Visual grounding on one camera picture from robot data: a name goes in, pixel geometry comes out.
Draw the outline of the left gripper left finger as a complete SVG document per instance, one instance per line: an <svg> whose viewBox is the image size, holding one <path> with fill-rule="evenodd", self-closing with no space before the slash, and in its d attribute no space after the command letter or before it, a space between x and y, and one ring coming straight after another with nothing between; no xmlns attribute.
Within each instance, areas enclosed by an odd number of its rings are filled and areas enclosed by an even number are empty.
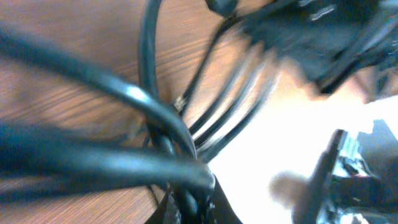
<svg viewBox="0 0 398 224"><path fill-rule="evenodd" d="M145 224L181 224L182 215L173 193L166 193L155 212Z"/></svg>

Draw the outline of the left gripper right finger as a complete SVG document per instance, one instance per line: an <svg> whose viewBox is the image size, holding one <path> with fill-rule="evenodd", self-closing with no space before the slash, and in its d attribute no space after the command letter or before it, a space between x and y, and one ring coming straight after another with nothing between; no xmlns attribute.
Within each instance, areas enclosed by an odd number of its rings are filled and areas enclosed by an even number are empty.
<svg viewBox="0 0 398 224"><path fill-rule="evenodd" d="M218 179L215 179L215 189L207 207L205 223L208 224L242 224L234 213Z"/></svg>

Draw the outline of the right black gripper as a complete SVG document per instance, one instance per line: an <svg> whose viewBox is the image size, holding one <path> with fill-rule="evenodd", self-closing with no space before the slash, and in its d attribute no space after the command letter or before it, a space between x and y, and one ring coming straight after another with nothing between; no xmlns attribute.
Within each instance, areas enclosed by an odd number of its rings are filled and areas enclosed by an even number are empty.
<svg viewBox="0 0 398 224"><path fill-rule="evenodd" d="M245 15L243 29L298 62L319 93L362 68L397 62L397 1L274 1Z"/></svg>

